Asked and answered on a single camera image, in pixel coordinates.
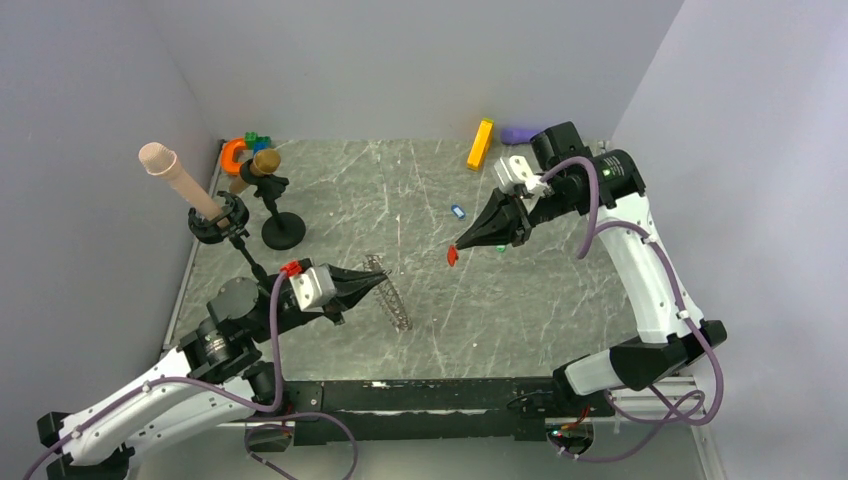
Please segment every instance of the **purple tube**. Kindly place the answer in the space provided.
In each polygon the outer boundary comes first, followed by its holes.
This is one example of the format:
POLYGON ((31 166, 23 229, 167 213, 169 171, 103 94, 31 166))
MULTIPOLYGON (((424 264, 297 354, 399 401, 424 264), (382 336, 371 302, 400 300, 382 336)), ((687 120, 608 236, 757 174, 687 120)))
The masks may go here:
POLYGON ((503 128, 501 129, 501 143, 504 145, 530 143, 530 139, 536 136, 539 132, 541 132, 541 130, 532 128, 503 128))

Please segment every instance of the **metal lattice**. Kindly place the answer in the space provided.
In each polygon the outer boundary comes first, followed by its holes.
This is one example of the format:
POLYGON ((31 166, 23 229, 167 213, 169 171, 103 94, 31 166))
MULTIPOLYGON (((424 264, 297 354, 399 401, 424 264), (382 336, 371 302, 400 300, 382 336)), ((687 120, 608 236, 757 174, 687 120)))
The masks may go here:
MULTIPOLYGON (((367 270, 374 272, 383 271, 383 263, 379 255, 365 255, 363 266, 367 270)), ((403 300, 401 300, 400 295, 397 293, 391 277, 377 285, 377 293, 377 301, 380 303, 383 311, 386 312, 386 315, 391 319, 395 329, 398 332, 410 330, 412 328, 412 322, 409 321, 406 307, 403 305, 403 300)))

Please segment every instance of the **yellow box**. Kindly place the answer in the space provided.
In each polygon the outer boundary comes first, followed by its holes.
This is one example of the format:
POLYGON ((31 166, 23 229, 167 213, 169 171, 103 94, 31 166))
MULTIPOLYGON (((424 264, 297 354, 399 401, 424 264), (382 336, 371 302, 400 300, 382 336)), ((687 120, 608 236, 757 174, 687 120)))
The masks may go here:
POLYGON ((480 122, 480 127, 477 129, 477 136, 474 137, 474 144, 471 146, 471 153, 468 154, 468 168, 479 172, 483 167, 483 160, 486 159, 486 153, 489 151, 489 145, 492 143, 492 132, 495 129, 495 124, 491 119, 484 118, 480 122))

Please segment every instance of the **gray marble tabletop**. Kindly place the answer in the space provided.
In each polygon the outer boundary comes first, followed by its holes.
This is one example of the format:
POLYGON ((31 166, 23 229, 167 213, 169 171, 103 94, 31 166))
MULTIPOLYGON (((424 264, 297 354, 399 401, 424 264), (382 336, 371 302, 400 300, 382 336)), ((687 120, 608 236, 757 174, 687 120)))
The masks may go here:
MULTIPOLYGON (((260 238, 269 214, 252 195, 250 252, 269 271, 298 258, 362 268, 382 257, 412 328, 398 332, 375 293, 334 326, 319 319, 280 337, 291 380, 464 378, 550 375, 557 366, 635 335, 629 301, 601 242, 574 256, 586 221, 576 214, 533 230, 530 241, 498 252, 448 246, 481 211, 494 188, 493 160, 535 160, 529 147, 493 143, 484 171, 465 167, 470 142, 448 140, 292 141, 277 147, 278 174, 291 181, 278 201, 306 222, 304 241, 276 252, 260 238), (459 220, 451 205, 468 214, 459 220)), ((221 174, 219 189, 229 177, 221 174)), ((201 245, 191 267, 175 344, 205 318, 205 304, 236 276, 250 276, 229 245, 201 245)), ((270 344, 260 345, 267 357, 270 344)))

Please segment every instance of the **orange ring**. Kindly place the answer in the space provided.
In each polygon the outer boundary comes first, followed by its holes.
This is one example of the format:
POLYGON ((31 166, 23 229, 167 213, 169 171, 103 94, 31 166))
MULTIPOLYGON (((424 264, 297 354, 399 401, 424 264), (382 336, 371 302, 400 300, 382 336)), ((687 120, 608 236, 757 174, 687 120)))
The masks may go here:
POLYGON ((236 158, 246 148, 247 143, 245 143, 244 138, 234 138, 224 144, 224 148, 221 150, 221 170, 233 177, 237 176, 241 163, 236 161, 236 158))

